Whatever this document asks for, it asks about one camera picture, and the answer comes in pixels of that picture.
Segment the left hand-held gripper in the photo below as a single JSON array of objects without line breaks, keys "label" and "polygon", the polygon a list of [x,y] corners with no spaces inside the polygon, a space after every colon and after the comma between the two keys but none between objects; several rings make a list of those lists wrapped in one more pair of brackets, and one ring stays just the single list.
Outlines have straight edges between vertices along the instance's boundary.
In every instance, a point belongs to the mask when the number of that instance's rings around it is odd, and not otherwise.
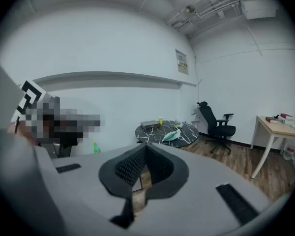
[{"label": "left hand-held gripper", "polygon": [[32,80],[25,80],[20,89],[23,97],[20,100],[11,119],[11,132],[17,132],[20,125],[37,126],[37,116],[43,102],[49,100],[49,94]]}]

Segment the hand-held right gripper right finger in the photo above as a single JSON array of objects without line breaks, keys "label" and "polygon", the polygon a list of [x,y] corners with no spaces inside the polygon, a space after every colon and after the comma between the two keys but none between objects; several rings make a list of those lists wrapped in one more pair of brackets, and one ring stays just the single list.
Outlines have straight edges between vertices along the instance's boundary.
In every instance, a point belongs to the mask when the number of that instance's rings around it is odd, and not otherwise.
[{"label": "hand-held right gripper right finger", "polygon": [[189,178],[171,198],[148,201],[137,218],[137,233],[144,236],[221,236],[240,228],[216,190],[222,184],[234,187],[259,213],[270,206],[261,190],[224,164],[178,148],[157,147],[181,158],[189,168]]}]

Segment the black office chair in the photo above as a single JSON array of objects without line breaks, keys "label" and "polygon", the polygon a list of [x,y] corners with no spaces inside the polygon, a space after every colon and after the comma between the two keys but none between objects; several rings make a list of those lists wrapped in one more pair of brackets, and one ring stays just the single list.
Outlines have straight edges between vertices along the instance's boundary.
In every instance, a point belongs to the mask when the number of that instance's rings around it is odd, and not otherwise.
[{"label": "black office chair", "polygon": [[211,137],[210,140],[205,140],[205,144],[215,144],[210,154],[213,154],[217,148],[225,148],[227,150],[227,155],[230,155],[232,150],[230,148],[230,142],[227,141],[227,137],[231,137],[235,134],[236,127],[228,125],[228,122],[229,118],[232,117],[234,113],[224,114],[223,119],[217,119],[206,101],[197,102],[197,105],[207,122],[207,134]]}]

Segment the grey flat box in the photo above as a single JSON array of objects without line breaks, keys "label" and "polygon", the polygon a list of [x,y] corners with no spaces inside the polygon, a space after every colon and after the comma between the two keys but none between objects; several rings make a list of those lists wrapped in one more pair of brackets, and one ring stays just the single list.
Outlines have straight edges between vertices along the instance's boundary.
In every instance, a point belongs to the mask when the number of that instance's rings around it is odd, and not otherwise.
[{"label": "grey flat box", "polygon": [[141,127],[143,129],[149,129],[149,128],[159,127],[159,126],[160,126],[160,123],[159,123],[159,121],[156,121],[156,120],[141,122]]}]

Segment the white ceiling air conditioner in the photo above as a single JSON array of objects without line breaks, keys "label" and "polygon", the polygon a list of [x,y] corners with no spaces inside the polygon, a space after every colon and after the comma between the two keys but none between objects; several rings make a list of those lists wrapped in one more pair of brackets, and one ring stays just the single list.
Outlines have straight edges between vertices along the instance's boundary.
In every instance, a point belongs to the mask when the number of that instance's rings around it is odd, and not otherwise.
[{"label": "white ceiling air conditioner", "polygon": [[247,20],[274,18],[280,7],[277,0],[239,0],[239,3]]}]

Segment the grey wall ledge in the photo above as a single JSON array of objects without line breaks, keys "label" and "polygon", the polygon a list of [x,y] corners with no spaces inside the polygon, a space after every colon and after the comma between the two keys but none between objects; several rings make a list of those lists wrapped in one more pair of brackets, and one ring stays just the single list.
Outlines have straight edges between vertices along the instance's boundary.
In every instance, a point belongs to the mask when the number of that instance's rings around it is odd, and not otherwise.
[{"label": "grey wall ledge", "polygon": [[196,87],[195,83],[157,76],[126,72],[70,72],[35,79],[34,82],[48,91],[79,88],[159,88],[179,89],[182,85]]}]

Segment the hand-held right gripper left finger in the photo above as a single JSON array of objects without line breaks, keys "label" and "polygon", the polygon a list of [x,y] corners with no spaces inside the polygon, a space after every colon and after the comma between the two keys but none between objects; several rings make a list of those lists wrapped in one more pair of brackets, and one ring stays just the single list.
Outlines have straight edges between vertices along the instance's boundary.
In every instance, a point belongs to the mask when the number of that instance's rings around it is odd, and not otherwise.
[{"label": "hand-held right gripper left finger", "polygon": [[145,144],[54,159],[66,236],[147,236],[134,231],[132,188],[145,167]]}]

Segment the light wooden desk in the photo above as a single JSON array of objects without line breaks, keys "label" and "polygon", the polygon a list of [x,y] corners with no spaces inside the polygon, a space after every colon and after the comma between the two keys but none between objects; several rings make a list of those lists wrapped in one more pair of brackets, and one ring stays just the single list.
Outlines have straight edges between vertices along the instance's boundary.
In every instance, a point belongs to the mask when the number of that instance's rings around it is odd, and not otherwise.
[{"label": "light wooden desk", "polygon": [[266,161],[267,156],[270,152],[270,149],[272,147],[272,144],[273,144],[275,138],[282,138],[283,139],[281,149],[280,149],[280,155],[283,154],[285,147],[287,145],[287,141],[288,140],[295,140],[295,128],[288,126],[286,124],[283,124],[281,122],[270,123],[270,122],[266,121],[265,116],[256,116],[255,129],[254,129],[254,134],[253,134],[250,149],[253,149],[253,147],[254,147],[260,125],[268,132],[269,139],[268,139],[267,145],[265,147],[265,150],[263,152],[263,155],[262,155],[257,167],[255,168],[255,170],[253,171],[253,173],[251,175],[252,179],[254,179],[256,177],[256,175],[259,173],[261,167],[263,166],[264,162]]}]

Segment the clear water jug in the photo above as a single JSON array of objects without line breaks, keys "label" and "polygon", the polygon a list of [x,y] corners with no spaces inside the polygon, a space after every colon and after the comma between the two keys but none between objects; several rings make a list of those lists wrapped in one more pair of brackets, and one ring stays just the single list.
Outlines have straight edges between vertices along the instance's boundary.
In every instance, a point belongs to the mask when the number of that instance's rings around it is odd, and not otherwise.
[{"label": "clear water jug", "polygon": [[285,160],[289,161],[292,159],[294,152],[295,152],[295,145],[287,144],[282,156]]}]

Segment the stack of red white books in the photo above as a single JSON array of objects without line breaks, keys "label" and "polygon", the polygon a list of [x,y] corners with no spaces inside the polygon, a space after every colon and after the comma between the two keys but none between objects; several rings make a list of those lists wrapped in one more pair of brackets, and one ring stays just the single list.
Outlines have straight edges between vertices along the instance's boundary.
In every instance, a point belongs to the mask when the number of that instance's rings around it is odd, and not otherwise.
[{"label": "stack of red white books", "polygon": [[278,115],[277,118],[278,118],[279,121],[281,121],[284,124],[288,124],[288,125],[294,124],[293,116],[290,116],[288,114],[280,114],[280,115]]}]

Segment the wall poster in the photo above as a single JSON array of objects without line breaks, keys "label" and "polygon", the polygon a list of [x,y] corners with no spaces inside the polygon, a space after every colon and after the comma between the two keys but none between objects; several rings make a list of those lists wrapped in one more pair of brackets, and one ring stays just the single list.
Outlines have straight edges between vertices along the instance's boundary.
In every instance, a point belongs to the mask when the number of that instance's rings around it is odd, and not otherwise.
[{"label": "wall poster", "polygon": [[176,49],[177,67],[180,73],[189,74],[187,58],[184,53]]}]

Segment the person's left forearm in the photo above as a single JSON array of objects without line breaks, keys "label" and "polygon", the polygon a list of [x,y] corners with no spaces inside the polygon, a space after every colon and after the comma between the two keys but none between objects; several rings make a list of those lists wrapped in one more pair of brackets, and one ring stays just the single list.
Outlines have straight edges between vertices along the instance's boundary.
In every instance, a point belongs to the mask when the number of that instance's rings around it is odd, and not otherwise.
[{"label": "person's left forearm", "polygon": [[25,121],[19,121],[18,124],[16,122],[11,122],[7,132],[25,138],[32,146],[38,144],[37,140],[32,136],[31,128],[26,126]]}]

